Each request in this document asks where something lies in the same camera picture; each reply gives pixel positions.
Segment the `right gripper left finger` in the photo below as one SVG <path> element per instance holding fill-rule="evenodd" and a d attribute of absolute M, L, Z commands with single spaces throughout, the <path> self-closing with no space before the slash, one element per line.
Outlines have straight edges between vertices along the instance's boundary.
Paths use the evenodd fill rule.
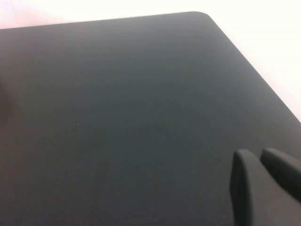
<path fill-rule="evenodd" d="M 246 149 L 236 150 L 233 154 L 230 174 L 230 197 L 236 226 L 259 226 L 260 215 L 255 185 L 256 173 L 260 171 L 258 158 Z"/>

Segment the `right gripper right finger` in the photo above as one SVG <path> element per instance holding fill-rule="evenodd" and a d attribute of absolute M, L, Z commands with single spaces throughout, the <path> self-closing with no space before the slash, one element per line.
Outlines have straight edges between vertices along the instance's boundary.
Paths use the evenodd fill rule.
<path fill-rule="evenodd" d="M 264 148 L 260 161 L 276 182 L 293 197 L 301 196 L 301 161 L 275 148 Z"/>

